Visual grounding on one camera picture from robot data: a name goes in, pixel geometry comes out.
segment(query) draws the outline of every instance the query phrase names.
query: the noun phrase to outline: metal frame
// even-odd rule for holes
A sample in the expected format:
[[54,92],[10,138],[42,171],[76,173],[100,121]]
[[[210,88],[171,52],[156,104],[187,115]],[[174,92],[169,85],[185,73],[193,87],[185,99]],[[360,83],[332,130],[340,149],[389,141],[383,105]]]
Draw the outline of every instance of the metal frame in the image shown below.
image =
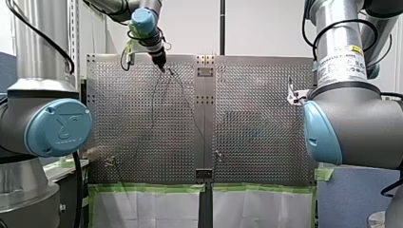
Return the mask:
[[70,57],[75,65],[75,87],[80,90],[81,74],[80,74],[80,2],[79,0],[69,0],[68,4],[69,18],[69,49]]
[[[96,107],[96,102],[97,102],[97,97],[94,95],[96,94],[96,89],[94,87],[91,87],[95,85],[94,82],[94,75],[97,73],[96,71],[93,71],[94,65],[96,64],[101,64],[103,65],[105,62],[113,62],[113,63],[119,63],[120,57],[117,55],[87,55],[87,70],[88,70],[88,77],[87,77],[87,104],[90,110],[95,110]],[[174,56],[169,56],[168,58],[168,64],[169,65],[180,65],[185,61],[186,63],[189,63],[190,65],[194,66],[194,84],[193,84],[193,108],[194,108],[194,155],[195,155],[195,182],[199,183],[211,183],[211,182],[233,182],[234,180],[230,181],[223,181],[223,179],[220,178],[220,171],[218,173],[218,176],[215,177],[214,174],[214,169],[217,167],[220,167],[223,165],[226,160],[228,159],[227,157],[229,156],[228,154],[223,154],[218,151],[217,145],[217,136],[215,135],[216,132],[216,126],[217,123],[221,122],[222,120],[216,120],[216,109],[218,104],[218,91],[216,91],[216,86],[219,84],[217,74],[220,73],[219,67],[231,63],[233,65],[241,66],[241,65],[248,65],[250,67],[255,67],[259,66],[260,68],[265,68],[269,66],[274,66],[277,67],[275,68],[276,70],[282,70],[286,67],[289,67],[289,74],[293,74],[294,72],[298,72],[299,76],[296,76],[297,78],[294,79],[294,84],[295,84],[295,89],[302,89],[309,87],[311,85],[311,60],[306,59],[306,58],[267,58],[267,57],[221,57],[221,56],[211,56],[211,55],[200,55],[200,56],[183,56],[183,55],[174,55]],[[141,63],[150,63],[149,57],[146,55],[136,55],[135,59],[135,64],[141,64]],[[302,113],[301,109],[298,106],[293,106],[287,103],[287,95],[288,95],[288,90],[287,90],[287,78],[284,78],[284,80],[281,79],[281,81],[284,81],[285,86],[284,89],[282,89],[282,84],[278,85],[280,86],[278,89],[282,92],[277,93],[276,91],[271,92],[270,94],[275,94],[273,98],[270,99],[278,99],[281,97],[281,101],[285,102],[286,106],[282,109],[281,112],[286,112],[287,110],[295,112],[298,117],[302,118]],[[97,121],[95,120],[95,129],[94,132],[97,131]],[[291,132],[291,133],[296,133],[299,134],[301,133],[300,130],[301,128],[301,121],[298,120],[298,132]],[[88,140],[90,143],[94,142],[93,135],[91,138]],[[298,146],[302,146],[303,144],[303,139],[301,137],[301,140],[298,140],[298,142],[290,142],[290,143],[297,143]],[[286,156],[292,156],[290,154],[290,151],[287,152]],[[304,151],[299,151],[299,154],[297,155],[298,158],[302,158],[304,160],[307,159],[307,155]],[[106,166],[113,166],[114,163],[116,162],[115,158],[112,156],[110,158],[103,158],[105,161]],[[270,161],[264,160],[263,162],[267,162],[267,165],[272,164]],[[310,186],[310,185],[315,185],[314,182],[314,168],[316,167],[316,164],[312,161],[309,161],[309,167],[305,167],[304,169],[309,169],[309,177],[306,177],[305,180],[281,180],[281,176],[279,177],[267,177],[266,179],[256,179],[256,180],[241,180],[241,181],[248,181],[248,182],[263,182],[263,183],[274,183],[274,184],[282,184],[282,185],[294,185],[294,186]]]

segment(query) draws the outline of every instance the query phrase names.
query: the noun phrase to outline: black cable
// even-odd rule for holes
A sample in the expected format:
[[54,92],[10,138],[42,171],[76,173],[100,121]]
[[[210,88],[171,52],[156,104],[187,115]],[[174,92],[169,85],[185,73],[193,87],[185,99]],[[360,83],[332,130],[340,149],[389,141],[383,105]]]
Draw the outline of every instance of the black cable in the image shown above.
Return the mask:
[[175,77],[175,79],[176,79],[177,83],[179,84],[179,86],[180,86],[181,89],[182,89],[183,99],[187,102],[187,104],[188,104],[188,106],[189,106],[189,109],[190,109],[190,112],[191,112],[192,117],[193,117],[193,122],[194,122],[196,128],[198,129],[199,134],[201,135],[202,140],[203,140],[204,143],[205,143],[205,137],[204,137],[204,135],[202,134],[202,131],[201,131],[201,129],[199,128],[198,124],[196,123],[195,113],[194,113],[194,111],[192,110],[192,107],[191,107],[191,105],[190,105],[190,102],[187,101],[186,96],[185,96],[185,94],[184,94],[183,82],[182,82],[181,78],[179,77],[179,74],[178,74],[174,69],[171,69],[171,68],[169,68],[168,71],[170,72],[170,74],[171,74],[172,76],[175,76],[175,75],[177,76],[177,77]]
[[131,30],[129,30],[129,31],[127,32],[127,36],[128,36],[128,38],[130,38],[130,39],[132,39],[132,40],[146,41],[146,40],[152,40],[152,39],[158,38],[158,37],[161,35],[161,36],[160,36],[160,37],[161,37],[161,40],[163,40],[163,41],[165,42],[165,37],[163,36],[163,30],[160,29],[160,28],[157,28],[157,29],[158,29],[159,32],[157,32],[155,35],[153,35],[153,36],[151,36],[151,37],[148,37],[148,38],[134,37],[134,36],[131,34]]
[[124,50],[122,51],[122,55],[121,55],[121,68],[124,70],[124,71],[129,71],[130,70],[130,63],[126,63],[127,64],[127,68],[125,68],[124,67],[124,64],[123,64],[123,62],[122,62],[122,60],[124,59],[124,56],[125,56],[125,48],[124,48]]
[[403,100],[403,94],[401,93],[395,93],[395,92],[381,92],[380,93],[381,96],[388,96],[388,97],[396,97],[396,98],[400,98]]
[[384,189],[380,192],[380,194],[381,194],[382,196],[384,196],[384,197],[387,197],[387,198],[393,198],[393,195],[392,195],[392,194],[387,194],[387,193],[390,192],[390,191],[392,191],[392,190],[394,190],[395,188],[397,188],[398,186],[400,186],[400,185],[402,185],[402,184],[403,184],[403,179],[400,179],[400,180],[396,181],[395,183],[389,185],[388,187],[384,188]]
[[77,204],[76,204],[76,213],[74,219],[74,228],[80,227],[81,221],[81,211],[83,207],[83,174],[81,171],[81,163],[80,163],[80,156],[78,152],[73,153],[74,165],[76,169],[76,178],[77,178]]
[[389,52],[391,52],[392,45],[393,45],[393,37],[390,34],[389,35],[389,47],[388,47],[388,50],[385,52],[385,54],[378,61],[374,62],[373,64],[371,64],[369,66],[367,66],[367,68],[373,67],[373,66],[379,64],[380,62],[382,62],[386,58],[386,56],[388,56]]
[[30,29],[35,31],[40,37],[42,37],[53,48],[55,48],[57,50],[57,52],[59,52],[63,56],[63,58],[65,58],[65,60],[67,62],[69,62],[69,64],[70,64],[69,73],[73,74],[75,65],[74,65],[73,60],[70,58],[70,56],[60,46],[58,46],[52,39],[50,39],[47,35],[45,35],[44,32],[40,31],[38,28],[33,26],[28,20],[26,20],[26,18],[23,15],[21,15],[21,13],[19,13],[18,11],[15,10],[15,8],[11,5],[11,3],[14,6],[16,6],[17,8],[18,8],[18,5],[13,0],[6,0],[6,5],[9,8],[9,10],[12,12],[12,14],[14,14],[14,16],[16,16],[18,19],[20,19],[26,26],[28,26]]
[[304,12],[303,12],[303,17],[302,17],[302,37],[305,40],[306,44],[308,44],[310,47],[313,47],[314,44],[311,43],[311,41],[309,41],[307,35],[306,35],[306,31],[305,31],[305,22],[306,22],[306,18],[308,15],[308,9],[311,6],[311,0],[306,0],[305,1],[305,8],[304,8]]
[[371,49],[374,45],[376,45],[376,42],[379,39],[379,34],[378,31],[376,29],[376,26],[374,26],[374,24],[372,24],[369,21],[366,20],[362,20],[362,19],[349,19],[349,20],[342,20],[339,22],[334,22],[331,25],[327,26],[326,28],[324,28],[318,35],[317,38],[315,39],[314,43],[313,43],[313,47],[312,47],[312,51],[313,51],[313,55],[314,55],[314,61],[317,61],[317,43],[319,42],[320,38],[330,29],[333,29],[335,26],[340,25],[340,24],[344,24],[344,23],[361,23],[364,24],[368,27],[370,27],[370,29],[373,30],[374,32],[374,40],[373,42],[366,48],[364,48],[364,52]]
[[8,225],[0,218],[0,228],[9,228]]

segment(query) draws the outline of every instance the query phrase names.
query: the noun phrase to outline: metal post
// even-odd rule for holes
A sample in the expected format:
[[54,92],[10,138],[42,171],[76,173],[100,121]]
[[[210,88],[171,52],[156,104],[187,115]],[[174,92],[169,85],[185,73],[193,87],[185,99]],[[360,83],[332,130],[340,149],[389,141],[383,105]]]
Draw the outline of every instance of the metal post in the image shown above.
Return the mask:
[[[376,45],[368,51],[365,51],[365,63],[367,66],[372,65],[379,58],[383,47],[389,40],[389,35],[391,34],[398,18],[399,16],[392,18],[376,18],[371,15],[367,16],[366,20],[374,24],[379,33]],[[374,32],[369,27],[364,27],[361,31],[361,37],[363,46],[368,47],[374,40]]]
[[[17,4],[36,28],[68,53],[66,0],[18,0]],[[75,92],[60,53],[20,20],[16,27],[19,80],[10,89]]]
[[220,55],[225,55],[225,0],[221,0]]

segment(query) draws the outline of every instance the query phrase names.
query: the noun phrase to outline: silver cylinder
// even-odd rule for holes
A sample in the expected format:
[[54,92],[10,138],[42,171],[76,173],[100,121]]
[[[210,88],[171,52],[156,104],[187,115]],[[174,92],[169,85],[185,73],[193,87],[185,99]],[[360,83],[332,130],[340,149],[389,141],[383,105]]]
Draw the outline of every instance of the silver cylinder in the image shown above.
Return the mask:
[[157,16],[160,15],[162,0],[127,0],[129,10],[126,10],[125,1],[122,0],[88,0],[99,10],[106,13],[116,13],[122,11],[121,14],[111,15],[114,20],[125,22],[131,19],[130,12],[134,12],[138,8],[149,8],[155,11]]
[[104,10],[107,13],[118,12],[125,8],[125,1],[122,0],[88,0],[99,10]]
[[59,186],[38,159],[0,164],[0,219],[9,228],[59,226]]
[[[66,0],[17,0],[16,3],[31,24],[68,53]],[[76,91],[62,55],[17,18],[16,42],[19,80],[10,90]]]
[[[311,7],[311,21],[320,33],[332,23],[357,19],[363,4],[363,0],[317,0]],[[367,75],[358,23],[340,24],[324,33],[317,44],[317,60],[318,86],[365,82]],[[355,61],[359,61],[357,66],[350,63],[355,64]]]
[[[391,34],[394,25],[396,25],[398,18],[398,16],[392,18],[367,16],[366,20],[376,26],[379,34],[376,45],[365,52],[365,63],[367,66],[373,65],[379,58],[383,47],[389,41],[389,35]],[[361,31],[361,39],[363,47],[368,47],[374,41],[374,32],[369,27],[363,27]]]

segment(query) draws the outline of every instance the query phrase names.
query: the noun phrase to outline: pegboard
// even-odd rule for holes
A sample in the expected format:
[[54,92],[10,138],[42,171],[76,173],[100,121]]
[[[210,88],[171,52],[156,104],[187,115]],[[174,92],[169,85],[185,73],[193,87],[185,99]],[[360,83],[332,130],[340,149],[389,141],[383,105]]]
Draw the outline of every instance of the pegboard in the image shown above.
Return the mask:
[[314,185],[300,106],[287,100],[312,86],[312,60],[217,57],[214,182]]
[[202,164],[214,182],[313,185],[302,110],[286,100],[288,77],[310,87],[312,60],[201,58],[169,56],[172,76],[147,55],[128,72],[119,56],[88,56],[90,181],[193,183]]
[[174,76],[162,74],[145,55],[129,71],[118,56],[88,57],[91,182],[195,181],[195,57],[169,60]]

